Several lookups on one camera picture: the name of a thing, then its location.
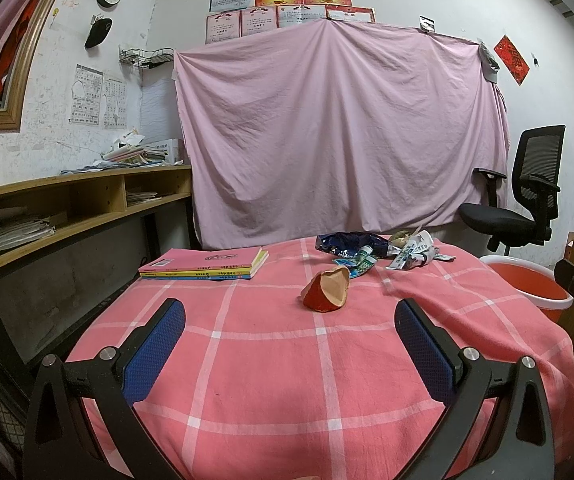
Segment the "green toothpaste box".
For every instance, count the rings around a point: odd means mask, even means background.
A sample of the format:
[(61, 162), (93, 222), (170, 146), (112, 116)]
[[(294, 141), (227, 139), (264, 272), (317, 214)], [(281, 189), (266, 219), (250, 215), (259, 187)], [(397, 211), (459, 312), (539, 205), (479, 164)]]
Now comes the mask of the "green toothpaste box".
[(374, 255), (374, 250), (370, 246), (361, 247), (351, 258), (337, 258), (334, 263), (337, 266), (344, 266), (349, 271), (349, 278), (359, 278), (373, 268), (378, 259)]

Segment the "red paper wall decoration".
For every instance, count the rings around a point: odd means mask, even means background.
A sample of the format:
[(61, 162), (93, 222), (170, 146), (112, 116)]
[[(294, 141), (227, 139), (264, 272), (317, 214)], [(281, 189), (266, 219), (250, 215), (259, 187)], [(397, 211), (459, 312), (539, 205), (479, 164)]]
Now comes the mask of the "red paper wall decoration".
[(503, 61), (518, 86), (521, 86), (528, 76), (530, 66), (514, 43), (507, 36), (503, 36), (494, 47), (494, 51)]

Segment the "paper pile on shelf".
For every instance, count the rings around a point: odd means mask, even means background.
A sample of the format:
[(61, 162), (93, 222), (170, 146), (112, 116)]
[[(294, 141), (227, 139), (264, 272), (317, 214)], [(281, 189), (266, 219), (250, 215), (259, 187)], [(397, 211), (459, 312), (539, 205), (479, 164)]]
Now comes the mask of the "paper pile on shelf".
[(140, 167), (183, 165), (184, 155), (180, 149), (180, 139), (166, 139), (147, 142), (136, 130), (117, 138), (108, 152), (89, 165), (76, 169), (62, 170), (62, 176), (87, 174), (88, 172)]

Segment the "white paper wrapper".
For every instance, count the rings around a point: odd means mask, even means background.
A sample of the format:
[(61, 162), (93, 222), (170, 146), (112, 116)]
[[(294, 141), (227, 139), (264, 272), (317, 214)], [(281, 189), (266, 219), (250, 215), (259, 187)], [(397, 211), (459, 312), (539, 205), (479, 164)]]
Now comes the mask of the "white paper wrapper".
[(412, 270), (432, 261), (453, 262), (456, 259), (455, 256), (442, 254), (426, 230), (413, 234), (402, 247), (393, 247), (392, 250), (393, 259), (387, 265), (387, 269), (392, 271)]

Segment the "yellow blue book stack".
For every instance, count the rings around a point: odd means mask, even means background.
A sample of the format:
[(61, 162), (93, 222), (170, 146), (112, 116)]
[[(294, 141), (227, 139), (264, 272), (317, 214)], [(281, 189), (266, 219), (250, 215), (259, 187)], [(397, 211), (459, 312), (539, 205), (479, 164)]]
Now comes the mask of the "yellow blue book stack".
[(261, 259), (252, 268), (236, 268), (205, 271), (139, 273), (142, 278), (155, 278), (156, 280), (251, 280), (258, 273), (260, 267), (268, 258), (268, 251), (264, 250)]

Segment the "wall calendar sheets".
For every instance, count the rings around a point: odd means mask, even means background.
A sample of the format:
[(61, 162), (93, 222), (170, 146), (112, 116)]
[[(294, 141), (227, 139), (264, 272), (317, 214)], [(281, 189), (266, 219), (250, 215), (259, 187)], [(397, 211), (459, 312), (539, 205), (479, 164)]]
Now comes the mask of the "wall calendar sheets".
[(126, 83), (100, 70), (78, 64), (71, 87), (69, 122), (74, 125), (124, 128)]

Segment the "red white plastic basin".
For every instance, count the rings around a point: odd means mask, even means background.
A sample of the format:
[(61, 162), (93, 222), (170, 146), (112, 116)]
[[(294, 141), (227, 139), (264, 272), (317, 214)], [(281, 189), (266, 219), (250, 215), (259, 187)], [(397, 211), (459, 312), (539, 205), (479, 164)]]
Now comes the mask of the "red white plastic basin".
[(480, 258), (507, 283), (518, 289), (552, 322), (573, 304), (572, 296), (555, 281), (554, 272), (537, 263), (511, 256), (485, 255)]

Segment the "wooden wall shelf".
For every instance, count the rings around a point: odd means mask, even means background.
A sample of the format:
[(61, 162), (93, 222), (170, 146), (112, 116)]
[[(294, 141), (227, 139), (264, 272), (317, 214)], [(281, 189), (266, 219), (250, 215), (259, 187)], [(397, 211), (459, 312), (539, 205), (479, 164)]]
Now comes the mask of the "wooden wall shelf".
[(70, 238), (191, 196), (188, 166), (115, 169), (0, 186), (0, 210), (54, 218), (55, 232), (0, 255), (0, 269)]

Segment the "papers inside shelf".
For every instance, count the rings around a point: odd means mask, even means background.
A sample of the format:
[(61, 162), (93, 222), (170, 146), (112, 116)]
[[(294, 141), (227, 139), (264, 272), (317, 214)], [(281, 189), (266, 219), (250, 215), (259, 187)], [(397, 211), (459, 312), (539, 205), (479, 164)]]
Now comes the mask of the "papers inside shelf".
[(0, 255), (51, 236), (58, 220), (52, 217), (20, 216), (0, 221)]

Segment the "pink hanging sheet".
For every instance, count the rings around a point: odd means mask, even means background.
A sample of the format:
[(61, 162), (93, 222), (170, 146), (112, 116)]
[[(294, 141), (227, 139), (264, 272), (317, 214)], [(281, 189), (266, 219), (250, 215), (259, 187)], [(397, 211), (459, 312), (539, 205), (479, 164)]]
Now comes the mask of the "pink hanging sheet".
[(174, 82), (205, 248), (443, 226), (507, 167), (471, 40), (319, 20), (178, 52)]

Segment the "black office chair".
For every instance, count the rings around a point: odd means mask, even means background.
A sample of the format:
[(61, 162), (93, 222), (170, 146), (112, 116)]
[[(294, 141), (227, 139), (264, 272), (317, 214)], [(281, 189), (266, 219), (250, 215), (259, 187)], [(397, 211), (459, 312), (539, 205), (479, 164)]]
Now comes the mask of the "black office chair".
[(529, 211), (529, 217), (498, 206), (498, 189), (506, 174), (480, 167), (472, 170), (485, 180), (488, 202), (462, 204), (458, 214), (466, 226), (488, 237), (490, 252), (503, 246), (508, 255), (511, 248), (543, 246), (552, 238), (550, 224), (559, 216), (558, 178), (565, 132), (564, 125), (556, 125), (521, 133), (509, 179), (514, 199)]

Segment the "pink checked tablecloth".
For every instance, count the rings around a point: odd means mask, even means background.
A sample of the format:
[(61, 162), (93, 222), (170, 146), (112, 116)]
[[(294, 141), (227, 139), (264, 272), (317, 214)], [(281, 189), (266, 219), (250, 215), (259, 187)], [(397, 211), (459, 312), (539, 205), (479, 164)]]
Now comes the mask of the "pink checked tablecloth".
[(445, 261), (384, 263), (351, 281), (339, 310), (314, 312), (302, 289), (334, 264), (314, 240), (270, 246), (249, 281), (135, 282), (71, 352), (122, 344), (168, 298), (187, 325), (136, 410), (188, 479), (391, 479), (442, 413), (394, 328), (417, 301), (462, 347), (490, 360), (532, 356), (555, 456), (574, 453), (574, 355), (567, 333), (489, 266), (441, 244)]

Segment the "black cap on wall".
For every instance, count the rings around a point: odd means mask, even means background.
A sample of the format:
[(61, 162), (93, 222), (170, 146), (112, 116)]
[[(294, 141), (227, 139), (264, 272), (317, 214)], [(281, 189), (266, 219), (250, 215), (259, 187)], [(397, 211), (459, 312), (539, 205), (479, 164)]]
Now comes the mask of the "black cap on wall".
[(84, 48), (86, 50), (98, 47), (109, 35), (112, 26), (111, 18), (97, 18), (90, 28)]

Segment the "blue snack bag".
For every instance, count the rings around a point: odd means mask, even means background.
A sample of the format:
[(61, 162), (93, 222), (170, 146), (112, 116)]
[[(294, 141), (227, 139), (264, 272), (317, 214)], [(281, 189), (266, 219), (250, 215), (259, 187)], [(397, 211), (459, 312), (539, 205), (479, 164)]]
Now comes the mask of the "blue snack bag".
[(366, 246), (372, 248), (372, 255), (378, 259), (389, 255), (389, 241), (371, 232), (334, 232), (319, 235), (315, 240), (317, 250), (340, 258), (353, 258)]

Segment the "pink top book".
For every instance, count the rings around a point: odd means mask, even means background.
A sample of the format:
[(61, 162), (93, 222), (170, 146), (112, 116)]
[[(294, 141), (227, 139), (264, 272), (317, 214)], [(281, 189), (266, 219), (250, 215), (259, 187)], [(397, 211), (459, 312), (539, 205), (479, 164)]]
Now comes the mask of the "pink top book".
[(161, 257), (141, 266), (139, 273), (205, 271), (252, 268), (264, 254), (261, 247), (238, 249), (191, 250), (172, 248)]

